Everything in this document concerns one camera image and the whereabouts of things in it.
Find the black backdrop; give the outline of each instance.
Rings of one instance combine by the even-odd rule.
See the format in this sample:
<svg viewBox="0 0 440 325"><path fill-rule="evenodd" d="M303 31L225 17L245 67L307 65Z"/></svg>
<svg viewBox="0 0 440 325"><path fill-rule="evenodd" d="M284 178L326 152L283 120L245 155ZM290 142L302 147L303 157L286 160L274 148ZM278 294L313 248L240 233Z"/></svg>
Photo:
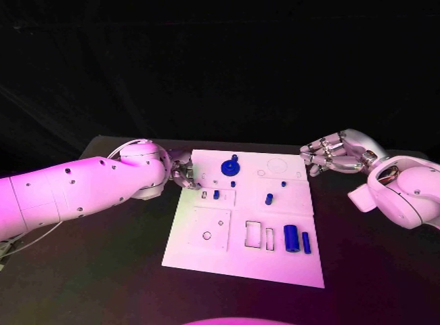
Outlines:
<svg viewBox="0 0 440 325"><path fill-rule="evenodd" d="M100 134L304 144L349 127L440 162L440 1L0 1L0 175Z"/></svg>

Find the rectangular cutout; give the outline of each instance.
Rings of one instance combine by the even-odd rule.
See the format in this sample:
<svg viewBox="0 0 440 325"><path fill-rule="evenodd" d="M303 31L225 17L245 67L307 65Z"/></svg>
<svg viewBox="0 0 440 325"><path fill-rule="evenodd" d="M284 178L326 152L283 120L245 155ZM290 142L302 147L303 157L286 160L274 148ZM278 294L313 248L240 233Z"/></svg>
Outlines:
<svg viewBox="0 0 440 325"><path fill-rule="evenodd" d="M245 246L261 248L261 223L258 221L245 222Z"/></svg>
<svg viewBox="0 0 440 325"><path fill-rule="evenodd" d="M273 228L265 229L265 236L267 236L267 250L274 251L276 250L276 239L274 239L274 233Z"/></svg>

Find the shape sorting board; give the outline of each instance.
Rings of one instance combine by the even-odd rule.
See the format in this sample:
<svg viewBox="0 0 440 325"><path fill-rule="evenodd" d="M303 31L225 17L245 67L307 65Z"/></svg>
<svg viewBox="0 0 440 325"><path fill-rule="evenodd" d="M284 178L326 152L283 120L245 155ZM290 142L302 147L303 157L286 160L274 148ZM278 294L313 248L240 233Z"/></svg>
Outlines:
<svg viewBox="0 0 440 325"><path fill-rule="evenodd" d="M222 163L234 154L240 172L229 177ZM163 266L323 288L303 159L287 154L193 150L192 161L195 181L203 188L182 190ZM265 204L268 193L271 205ZM297 226L299 253L286 251L284 226L290 224ZM312 254L303 251L303 232Z"/></svg>

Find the black curtain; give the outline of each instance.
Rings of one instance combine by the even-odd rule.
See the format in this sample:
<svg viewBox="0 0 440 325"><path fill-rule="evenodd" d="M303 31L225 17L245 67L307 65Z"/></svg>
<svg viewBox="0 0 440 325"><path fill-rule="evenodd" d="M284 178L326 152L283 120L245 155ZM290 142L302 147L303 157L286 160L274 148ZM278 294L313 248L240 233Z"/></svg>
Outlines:
<svg viewBox="0 0 440 325"><path fill-rule="evenodd" d="M0 1L0 175L94 136L304 144L346 128L440 162L440 1Z"/></svg>

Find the table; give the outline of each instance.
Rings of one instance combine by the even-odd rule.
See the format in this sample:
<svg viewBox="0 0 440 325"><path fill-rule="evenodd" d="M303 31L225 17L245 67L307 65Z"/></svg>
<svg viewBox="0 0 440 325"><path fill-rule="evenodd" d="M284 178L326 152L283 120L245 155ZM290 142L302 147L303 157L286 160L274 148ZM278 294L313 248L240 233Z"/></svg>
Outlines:
<svg viewBox="0 0 440 325"><path fill-rule="evenodd" d="M130 139L97 137L81 158ZM297 154L300 146L156 140L166 149ZM326 288L162 267L180 187L66 221L0 274L0 325L182 324L254 317L294 324L440 324L440 232L405 230L348 199L362 174L310 178ZM26 241L42 234L35 230Z"/></svg>

